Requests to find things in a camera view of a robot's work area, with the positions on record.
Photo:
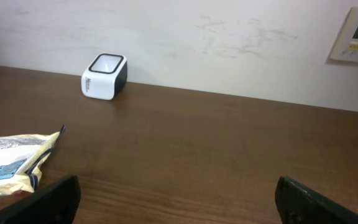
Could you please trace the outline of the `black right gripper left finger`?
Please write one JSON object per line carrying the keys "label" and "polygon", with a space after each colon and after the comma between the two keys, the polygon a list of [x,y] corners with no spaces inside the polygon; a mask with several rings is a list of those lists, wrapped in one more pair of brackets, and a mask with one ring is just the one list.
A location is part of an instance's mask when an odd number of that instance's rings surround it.
{"label": "black right gripper left finger", "polygon": [[69,175],[0,210],[0,224],[72,224],[81,200],[78,177]]}

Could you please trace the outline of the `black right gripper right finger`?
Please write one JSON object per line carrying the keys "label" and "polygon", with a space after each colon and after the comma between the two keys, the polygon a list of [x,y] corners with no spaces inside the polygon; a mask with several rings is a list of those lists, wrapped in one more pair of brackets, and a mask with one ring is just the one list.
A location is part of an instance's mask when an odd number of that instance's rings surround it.
{"label": "black right gripper right finger", "polygon": [[275,204],[283,224],[358,224],[358,214],[290,177],[279,178]]}

